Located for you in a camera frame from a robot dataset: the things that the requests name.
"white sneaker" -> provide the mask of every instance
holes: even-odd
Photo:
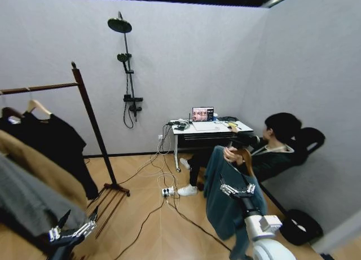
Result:
[[[189,184],[187,187],[180,188],[178,190],[178,194],[181,196],[195,195],[195,194],[197,194],[197,187]]]
[[[186,167],[187,170],[191,168],[191,166],[188,164],[188,161],[185,160],[184,158],[180,158],[179,161],[181,162],[181,164],[184,165],[184,167]]]

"clothes hanger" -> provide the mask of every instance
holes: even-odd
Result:
[[[8,120],[9,117],[17,117],[19,119],[22,119],[24,116],[18,112],[16,109],[13,109],[11,107],[8,107],[6,105],[6,101],[5,101],[5,95],[0,91],[0,95],[2,95],[2,99],[3,99],[3,104],[4,104],[4,108],[2,108],[1,110],[1,116],[2,118],[4,118],[5,120]]]
[[[243,148],[243,149],[238,149],[238,150],[232,151],[232,153],[241,155],[246,164],[248,175],[250,177],[256,177],[254,175],[253,168],[252,168],[252,156],[251,156],[250,152],[247,149]]]
[[[39,101],[33,99],[32,98],[32,91],[30,90],[30,88],[27,88],[27,89],[30,92],[30,100],[29,100],[27,112],[32,112],[34,109],[39,109],[43,113],[50,116],[51,112],[48,111]]]

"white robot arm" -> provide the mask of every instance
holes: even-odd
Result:
[[[296,260],[295,256],[281,243],[271,238],[282,226],[275,215],[262,216],[250,198],[256,186],[249,184],[244,190],[237,190],[224,183],[221,177],[221,190],[230,198],[239,202],[246,224],[247,234],[253,246],[254,260]]]

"desk leg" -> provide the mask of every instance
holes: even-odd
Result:
[[[178,164],[178,135],[175,136],[175,145],[174,145],[174,161],[175,161],[175,169],[178,173],[181,172]]]

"black hair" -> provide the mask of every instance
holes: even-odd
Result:
[[[273,114],[265,121],[267,129],[272,129],[275,137],[282,143],[288,142],[300,131],[302,122],[293,114],[281,112]]]

